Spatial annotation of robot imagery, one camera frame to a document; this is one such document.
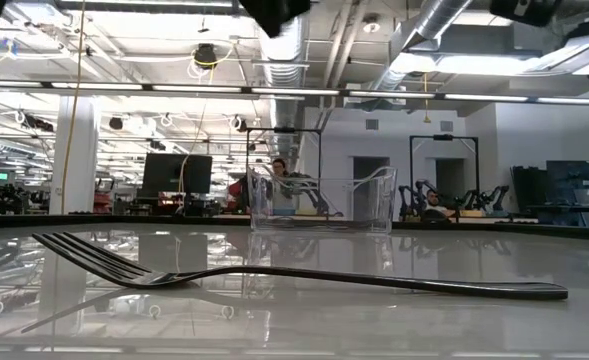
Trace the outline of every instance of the clear plastic container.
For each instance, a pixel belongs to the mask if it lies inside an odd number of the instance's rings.
[[[364,179],[318,179],[249,168],[252,229],[389,233],[396,174],[382,167]]]

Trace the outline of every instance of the pillar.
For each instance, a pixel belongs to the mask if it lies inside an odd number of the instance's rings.
[[[65,209],[63,212],[61,211],[65,153],[69,140],[73,106],[73,97],[61,97],[56,127],[50,214],[92,211],[94,206],[96,150],[98,148],[101,112],[97,107],[96,100],[80,97],[76,107],[74,134],[67,166]]]

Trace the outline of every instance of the computer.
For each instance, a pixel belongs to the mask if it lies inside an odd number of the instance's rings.
[[[147,154],[142,192],[153,196],[159,192],[178,192],[181,166],[186,157],[182,192],[208,194],[212,181],[211,156],[158,153]]]

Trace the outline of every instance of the black metal frame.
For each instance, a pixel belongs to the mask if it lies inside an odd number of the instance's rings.
[[[283,127],[275,127],[275,128],[247,128],[246,137],[245,137],[245,171],[250,165],[250,134],[252,131],[272,131],[275,134],[293,134],[293,133],[315,133],[318,135],[318,181],[320,187],[321,181],[321,169],[322,169],[322,162],[323,162],[323,131],[321,129],[296,129],[296,128],[283,128]]]
[[[478,137],[476,136],[454,136],[454,135],[411,135],[410,136],[410,187],[414,188],[414,139],[431,139],[434,141],[453,141],[453,140],[472,140],[474,142],[474,163],[475,163],[475,181],[476,191],[481,192],[481,179],[479,175],[479,158],[478,158]]]

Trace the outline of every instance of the fork tines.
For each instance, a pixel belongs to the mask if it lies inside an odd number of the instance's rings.
[[[77,263],[91,263],[117,278],[135,279],[152,271],[109,250],[84,241],[68,232],[53,234],[32,234],[38,242]]]

